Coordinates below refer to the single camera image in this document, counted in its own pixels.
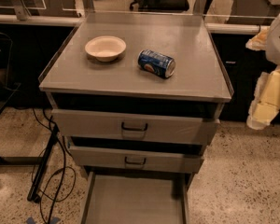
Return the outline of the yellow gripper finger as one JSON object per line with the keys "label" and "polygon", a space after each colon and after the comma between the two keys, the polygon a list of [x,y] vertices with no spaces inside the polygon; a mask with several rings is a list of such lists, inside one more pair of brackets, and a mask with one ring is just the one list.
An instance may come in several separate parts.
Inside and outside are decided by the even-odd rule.
{"label": "yellow gripper finger", "polygon": [[246,42],[245,47],[254,51],[266,50],[268,32],[268,28],[261,29]]}
{"label": "yellow gripper finger", "polygon": [[280,66],[270,74],[262,72],[254,91],[254,100],[248,110],[246,124],[254,130],[263,130],[280,112]]}

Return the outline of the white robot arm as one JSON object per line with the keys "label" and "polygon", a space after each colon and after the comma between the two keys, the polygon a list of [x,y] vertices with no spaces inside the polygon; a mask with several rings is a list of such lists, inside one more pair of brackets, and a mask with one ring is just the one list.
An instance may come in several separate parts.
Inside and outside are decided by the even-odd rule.
{"label": "white robot arm", "polygon": [[270,74],[261,73],[246,120],[249,128],[263,130],[280,111],[280,13],[269,29],[259,32],[246,46],[249,49],[264,49],[266,59],[276,64],[276,68]]}

